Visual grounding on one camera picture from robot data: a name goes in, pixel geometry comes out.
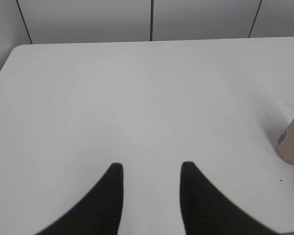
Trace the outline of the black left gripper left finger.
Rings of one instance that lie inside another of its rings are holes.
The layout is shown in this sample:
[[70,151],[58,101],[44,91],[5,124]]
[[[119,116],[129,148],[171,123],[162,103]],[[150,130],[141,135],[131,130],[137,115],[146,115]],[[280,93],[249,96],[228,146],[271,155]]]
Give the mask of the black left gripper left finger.
[[113,163],[96,185],[40,235],[116,235],[123,210],[123,166]]

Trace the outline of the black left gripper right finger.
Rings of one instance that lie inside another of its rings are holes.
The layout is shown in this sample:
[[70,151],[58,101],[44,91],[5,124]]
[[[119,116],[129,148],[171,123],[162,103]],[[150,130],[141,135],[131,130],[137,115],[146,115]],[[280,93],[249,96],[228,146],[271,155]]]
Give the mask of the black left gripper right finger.
[[193,162],[180,172],[180,208],[188,235],[275,235],[227,199]]

